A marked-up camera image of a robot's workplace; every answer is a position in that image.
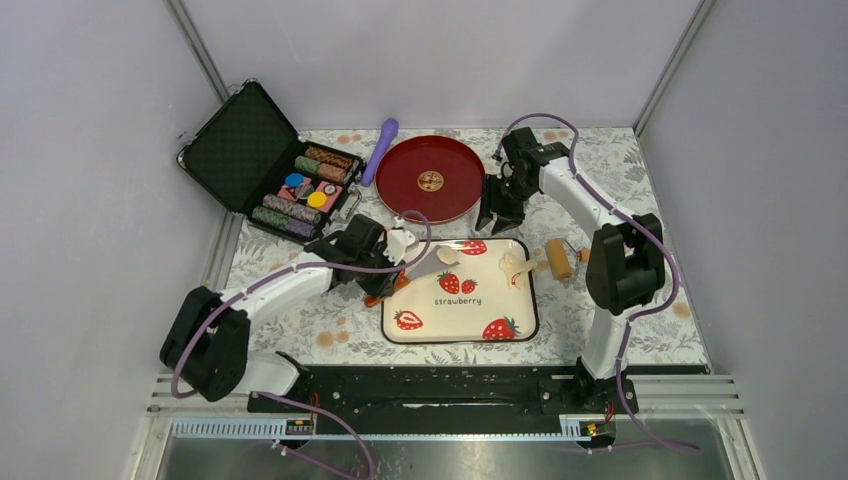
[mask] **red object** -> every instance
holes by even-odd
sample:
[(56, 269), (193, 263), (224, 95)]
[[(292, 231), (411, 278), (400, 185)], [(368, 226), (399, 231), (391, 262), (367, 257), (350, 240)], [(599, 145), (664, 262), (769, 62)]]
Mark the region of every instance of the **red object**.
[(459, 251), (466, 255), (483, 255), (488, 249), (483, 240), (466, 240)]
[(456, 295), (459, 293), (459, 277), (450, 272), (445, 272), (439, 275), (439, 286), (451, 295)]
[(424, 326), (424, 322), (418, 318), (418, 315), (409, 310), (397, 312), (395, 314), (395, 320), (398, 323), (398, 328), (401, 330), (415, 330)]
[(499, 318), (483, 330), (483, 340), (512, 340), (518, 334), (515, 320)]
[(413, 209), (430, 223), (446, 223), (474, 208), (485, 175), (480, 157), (464, 143), (426, 135), (392, 147), (377, 167), (374, 186), (395, 214)]
[(461, 287), (462, 287), (462, 293), (468, 295), (469, 293), (473, 292), (474, 289), (477, 287), (477, 282), (469, 279), (469, 280), (462, 282)]

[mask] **yellow chip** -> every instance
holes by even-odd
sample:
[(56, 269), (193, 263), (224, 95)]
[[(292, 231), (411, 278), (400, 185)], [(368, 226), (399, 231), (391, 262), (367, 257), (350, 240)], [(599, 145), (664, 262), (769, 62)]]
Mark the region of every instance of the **yellow chip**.
[(313, 192), (306, 199), (306, 204), (312, 208), (322, 207), (325, 203), (327, 203), (327, 194), (324, 192)]

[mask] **white enclosure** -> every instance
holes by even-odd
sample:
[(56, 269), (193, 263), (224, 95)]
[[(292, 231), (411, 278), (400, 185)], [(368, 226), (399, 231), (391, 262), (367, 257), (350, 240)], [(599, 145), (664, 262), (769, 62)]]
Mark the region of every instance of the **white enclosure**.
[(174, 162), (218, 105), (161, 2), (0, 11), (0, 478), (114, 479), (220, 221)]
[(643, 136), (769, 478), (845, 476), (846, 19), (842, 0), (719, 2)]
[[(6, 2), (0, 478), (124, 473), (221, 225), (174, 162), (220, 106), (216, 82), (259, 79), (298, 129), (501, 128), (533, 111), (629, 127), (704, 3)], [(836, 478), (848, 4), (716, 3), (648, 121), (646, 163), (766, 472)], [(205, 49), (178, 28), (183, 4)]]
[(186, 0), (221, 76), (296, 127), (630, 126), (698, 0)]

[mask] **floral tablecloth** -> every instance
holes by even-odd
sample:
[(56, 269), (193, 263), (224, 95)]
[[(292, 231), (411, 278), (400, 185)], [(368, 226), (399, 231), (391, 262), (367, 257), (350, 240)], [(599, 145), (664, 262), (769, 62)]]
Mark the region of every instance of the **floral tablecloth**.
[[(470, 146), (486, 167), (496, 172), (491, 160), (501, 130), (401, 130), (397, 142), (419, 135), (444, 135)], [(621, 205), (639, 213), (659, 214), (642, 162), (636, 137), (627, 128), (580, 129), (577, 160), (585, 171)], [(322, 130), (303, 132), (305, 139), (362, 156), (366, 160), (377, 143), (377, 130)], [(542, 143), (570, 142), (568, 130), (536, 130)], [(363, 201), (357, 208), (371, 218), (390, 224), (391, 214), (380, 203), (373, 187), (361, 188)], [(526, 220), (516, 230), (498, 236), (524, 242), (538, 264), (534, 270), (539, 332), (522, 343), (471, 343), (453, 345), (396, 345), (383, 336), (380, 309), (367, 309), (363, 293), (355, 284), (341, 286), (310, 298), (287, 312), (280, 312), (251, 339), (260, 351), (284, 351), (304, 364), (572, 364), (586, 346), (591, 333), (594, 304), (586, 291), (582, 269), (565, 284), (553, 279), (544, 252), (552, 238), (565, 238), (578, 250), (590, 239), (556, 202), (535, 195), (526, 209)], [(436, 238), (489, 236), (473, 231), (476, 209), (460, 219), (433, 227)], [(334, 228), (343, 228), (337, 222)], [(413, 225), (423, 235), (423, 227)], [(242, 227), (233, 259), (228, 287), (240, 287), (294, 258), (301, 247), (261, 230)], [(657, 296), (670, 292), (670, 277)], [(636, 324), (629, 350), (633, 364), (704, 364), (706, 354), (695, 326), (686, 293), (665, 312)]]

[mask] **blue chip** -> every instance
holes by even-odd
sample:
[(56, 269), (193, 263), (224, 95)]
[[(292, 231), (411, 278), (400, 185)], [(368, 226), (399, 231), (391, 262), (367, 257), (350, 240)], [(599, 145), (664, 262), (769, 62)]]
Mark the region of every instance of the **blue chip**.
[(303, 183), (303, 175), (299, 173), (290, 173), (288, 177), (286, 177), (286, 186), (295, 188), (300, 186)]

